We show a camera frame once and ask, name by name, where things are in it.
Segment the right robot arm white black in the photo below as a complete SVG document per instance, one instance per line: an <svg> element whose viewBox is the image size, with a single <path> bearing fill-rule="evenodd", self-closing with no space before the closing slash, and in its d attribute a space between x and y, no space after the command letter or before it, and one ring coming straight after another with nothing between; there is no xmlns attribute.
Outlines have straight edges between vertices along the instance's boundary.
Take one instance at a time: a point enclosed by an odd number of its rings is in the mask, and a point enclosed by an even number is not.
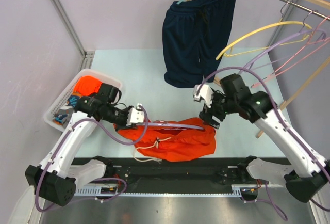
<svg viewBox="0 0 330 224"><path fill-rule="evenodd" d="M285 121L266 92L251 93L238 74L221 79L221 87L222 92L206 84L194 87L194 100L204 101L199 117L218 129L227 115L238 114L262 130L290 163L281 165L249 156L238 165L239 180L243 183L254 179L270 181L285 187L298 201L310 201L328 182L329 161Z"/></svg>

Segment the purple notched hanger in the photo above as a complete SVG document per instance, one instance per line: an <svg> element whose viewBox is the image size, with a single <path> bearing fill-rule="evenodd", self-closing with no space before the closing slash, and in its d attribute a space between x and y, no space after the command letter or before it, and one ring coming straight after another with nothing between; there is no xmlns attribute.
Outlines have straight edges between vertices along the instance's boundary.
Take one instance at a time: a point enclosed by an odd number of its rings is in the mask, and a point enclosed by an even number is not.
<svg viewBox="0 0 330 224"><path fill-rule="evenodd" d="M179 124L179 123L164 123L164 122L148 122L148 123L138 123L136 126L146 126L148 127L159 127L159 128L175 128L175 129L187 129L187 130L204 130L202 126L190 125L190 124Z"/></svg>

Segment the orange shorts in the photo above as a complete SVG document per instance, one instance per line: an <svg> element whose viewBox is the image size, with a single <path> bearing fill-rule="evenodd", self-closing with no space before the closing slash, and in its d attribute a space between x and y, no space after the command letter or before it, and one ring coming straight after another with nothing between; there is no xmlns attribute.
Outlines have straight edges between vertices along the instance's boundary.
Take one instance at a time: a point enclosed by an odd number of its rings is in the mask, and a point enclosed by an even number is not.
<svg viewBox="0 0 330 224"><path fill-rule="evenodd" d="M136 142L133 152L134 159L139 162L169 161L187 162L202 156L214 154L216 150L216 130L203 123L202 119L193 117L182 121L155 121L202 126L204 130L187 130L175 128L134 126L119 129L116 132Z"/></svg>

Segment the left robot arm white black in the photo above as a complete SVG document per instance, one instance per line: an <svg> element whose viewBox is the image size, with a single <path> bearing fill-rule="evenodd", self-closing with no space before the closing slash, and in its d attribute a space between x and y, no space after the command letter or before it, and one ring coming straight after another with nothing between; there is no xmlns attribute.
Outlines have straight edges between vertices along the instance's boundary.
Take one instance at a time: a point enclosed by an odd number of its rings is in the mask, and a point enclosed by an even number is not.
<svg viewBox="0 0 330 224"><path fill-rule="evenodd" d="M39 199L58 206L67 205L77 189L101 180L113 180L114 169L110 159L96 156L86 164L71 169L70 166L83 141L90 136L100 120L126 125L130 108L116 108L121 97L119 88L102 83L98 92L77 100L69 124L49 154L37 166L29 165L25 176L35 190L35 206L39 212Z"/></svg>

